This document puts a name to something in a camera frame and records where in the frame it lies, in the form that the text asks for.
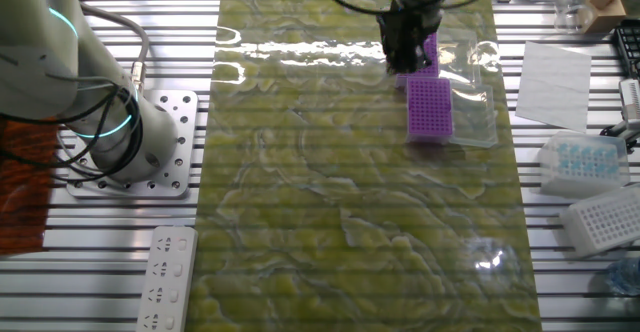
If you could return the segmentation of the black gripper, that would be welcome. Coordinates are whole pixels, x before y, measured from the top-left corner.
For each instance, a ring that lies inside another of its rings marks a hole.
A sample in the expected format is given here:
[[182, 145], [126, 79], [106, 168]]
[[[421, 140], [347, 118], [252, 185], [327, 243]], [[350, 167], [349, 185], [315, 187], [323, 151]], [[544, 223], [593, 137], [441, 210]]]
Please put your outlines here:
[[409, 67], [409, 74], [421, 73], [433, 65], [432, 59], [423, 54], [422, 46], [427, 37], [437, 31], [441, 19], [442, 10], [438, 6], [412, 11], [394, 7], [391, 12], [376, 18], [383, 52], [387, 56], [388, 74], [407, 71], [403, 57], [417, 57]]

